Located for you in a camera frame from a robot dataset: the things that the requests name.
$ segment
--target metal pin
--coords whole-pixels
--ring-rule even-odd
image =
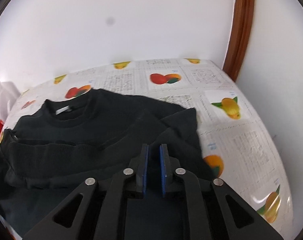
[[[186,173],[186,170],[183,168],[178,168],[175,170],[175,172],[179,175],[184,175]]]
[[[96,180],[94,178],[88,178],[85,180],[86,185],[90,186],[95,184]]]
[[[213,180],[213,183],[216,185],[216,186],[222,186],[224,184],[224,181],[222,179],[214,179]]]
[[[131,168],[124,169],[123,173],[125,175],[132,175],[133,174],[133,169],[131,169]]]

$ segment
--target wall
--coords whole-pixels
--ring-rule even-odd
[[[23,91],[128,60],[207,58],[222,67],[234,0],[12,0],[0,17],[0,79]]]
[[[303,227],[303,8],[256,0],[237,85],[274,138],[292,191],[294,236]]]

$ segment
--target black t-shirt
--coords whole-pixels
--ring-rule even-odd
[[[70,112],[56,115],[66,106]],[[63,102],[46,100],[35,114],[21,117],[13,131],[5,130],[0,144],[0,214],[23,236],[86,178],[107,179],[128,167],[144,143],[151,148],[151,188],[160,184],[161,143],[167,144],[170,156],[179,159],[181,167],[199,178],[213,178],[202,160],[194,108],[102,89]],[[153,195],[161,199],[160,192]],[[144,204],[147,212],[172,217],[159,224],[167,230],[166,236],[168,228],[181,226],[170,204],[165,205],[167,210],[151,210],[152,206]],[[131,217],[128,225],[134,227],[130,221],[137,216],[132,210],[127,213]],[[147,225],[145,230],[152,232],[151,228]]]

